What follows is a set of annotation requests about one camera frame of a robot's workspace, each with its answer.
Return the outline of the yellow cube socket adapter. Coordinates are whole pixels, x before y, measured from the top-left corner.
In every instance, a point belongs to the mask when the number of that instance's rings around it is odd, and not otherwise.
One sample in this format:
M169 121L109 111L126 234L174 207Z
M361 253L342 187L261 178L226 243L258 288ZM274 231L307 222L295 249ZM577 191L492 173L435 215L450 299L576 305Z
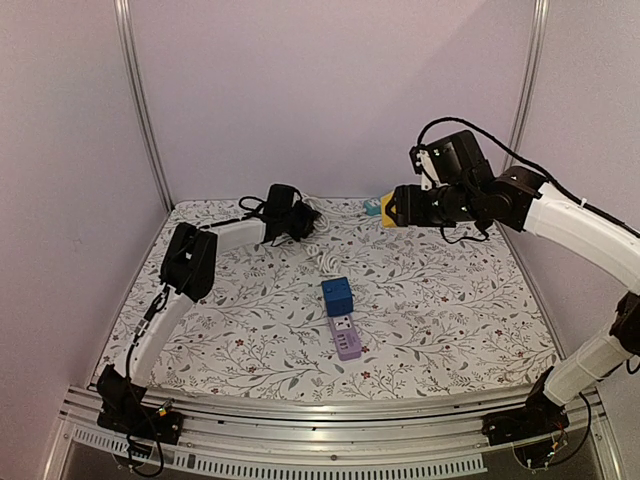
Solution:
M380 198L381 204L381 222L384 228L397 228L396 223L396 207L393 201L394 191Z

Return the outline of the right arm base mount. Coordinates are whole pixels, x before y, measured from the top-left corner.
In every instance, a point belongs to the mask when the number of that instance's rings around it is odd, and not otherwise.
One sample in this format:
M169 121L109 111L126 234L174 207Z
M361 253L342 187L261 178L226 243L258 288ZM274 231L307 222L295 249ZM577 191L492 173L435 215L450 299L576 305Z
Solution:
M552 367L535 382L522 407L488 413L482 417L481 433L491 446L525 440L569 426L564 406L544 395L544 384Z

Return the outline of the blue cube socket adapter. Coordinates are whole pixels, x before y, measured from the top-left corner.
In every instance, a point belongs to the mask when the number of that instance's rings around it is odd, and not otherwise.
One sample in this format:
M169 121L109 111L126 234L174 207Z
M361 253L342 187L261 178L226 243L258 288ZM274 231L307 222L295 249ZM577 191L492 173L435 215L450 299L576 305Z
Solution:
M346 277L325 280L321 283L327 315L338 317L354 311L354 300Z

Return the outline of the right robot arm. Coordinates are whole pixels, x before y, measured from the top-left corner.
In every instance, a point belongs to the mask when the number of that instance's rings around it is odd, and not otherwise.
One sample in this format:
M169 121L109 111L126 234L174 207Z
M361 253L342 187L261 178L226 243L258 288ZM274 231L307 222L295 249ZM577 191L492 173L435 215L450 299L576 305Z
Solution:
M537 436L574 397L638 355L639 233L486 130L458 122L463 130L431 143L419 134L409 157L421 181L382 198L384 226L445 230L471 222L485 241L500 223L564 247L627 289L613 324L547 370L529 393L516 422L524 435Z

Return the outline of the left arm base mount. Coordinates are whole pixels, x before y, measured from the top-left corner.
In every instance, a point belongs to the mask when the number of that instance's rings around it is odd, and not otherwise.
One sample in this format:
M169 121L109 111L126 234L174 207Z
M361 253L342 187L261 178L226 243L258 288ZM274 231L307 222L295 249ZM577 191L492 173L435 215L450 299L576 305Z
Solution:
M142 403L147 389L131 383L113 364L102 371L96 389L102 400L97 425L113 432L168 445L177 445L184 415L174 409L174 400L160 406Z

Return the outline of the teal power strip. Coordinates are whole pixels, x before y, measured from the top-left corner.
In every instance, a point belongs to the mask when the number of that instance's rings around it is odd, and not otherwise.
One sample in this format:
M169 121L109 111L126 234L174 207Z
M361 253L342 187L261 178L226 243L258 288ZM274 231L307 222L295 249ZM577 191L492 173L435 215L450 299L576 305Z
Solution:
M363 202L363 208L367 216L379 216L382 211L381 200L379 198L367 199Z

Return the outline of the purple power strip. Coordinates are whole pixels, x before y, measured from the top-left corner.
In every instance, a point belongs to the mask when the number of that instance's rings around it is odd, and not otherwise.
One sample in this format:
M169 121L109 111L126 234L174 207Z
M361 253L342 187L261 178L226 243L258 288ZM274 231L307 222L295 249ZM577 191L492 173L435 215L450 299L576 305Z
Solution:
M329 328L340 361L361 357L362 344L351 315L330 317Z

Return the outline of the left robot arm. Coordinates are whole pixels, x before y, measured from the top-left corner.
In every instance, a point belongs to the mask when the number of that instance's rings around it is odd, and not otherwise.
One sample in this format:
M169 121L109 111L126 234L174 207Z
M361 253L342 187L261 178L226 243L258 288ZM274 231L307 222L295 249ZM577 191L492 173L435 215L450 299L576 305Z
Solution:
M178 224L160 266L159 289L123 356L104 367L97 391L111 404L111 419L128 434L148 426L144 396L154 364L179 321L211 292L217 256L287 235L299 242L314 231L321 213L302 200L269 200L246 215L206 227Z

